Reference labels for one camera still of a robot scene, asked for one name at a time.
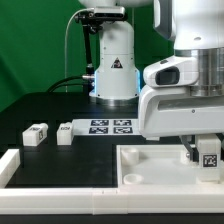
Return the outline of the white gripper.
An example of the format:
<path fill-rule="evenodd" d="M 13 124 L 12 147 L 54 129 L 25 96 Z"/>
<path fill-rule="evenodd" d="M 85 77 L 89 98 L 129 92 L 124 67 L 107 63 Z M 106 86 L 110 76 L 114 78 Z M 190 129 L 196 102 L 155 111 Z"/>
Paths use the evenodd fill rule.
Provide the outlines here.
<path fill-rule="evenodd" d="M 224 132 L 224 96 L 193 97 L 197 60 L 171 56 L 144 69 L 138 105 L 139 132 L 145 138 L 180 136 L 188 158 L 197 161 L 191 136 Z"/>

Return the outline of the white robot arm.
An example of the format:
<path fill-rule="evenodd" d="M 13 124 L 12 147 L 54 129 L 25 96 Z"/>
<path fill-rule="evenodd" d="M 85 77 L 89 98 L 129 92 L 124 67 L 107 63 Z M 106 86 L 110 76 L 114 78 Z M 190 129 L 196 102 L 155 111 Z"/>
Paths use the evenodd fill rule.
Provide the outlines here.
<path fill-rule="evenodd" d="M 154 5 L 154 29 L 174 55 L 144 69 L 138 109 L 146 138 L 178 136 L 190 159 L 220 157 L 224 132 L 224 0 L 135 0 Z"/>

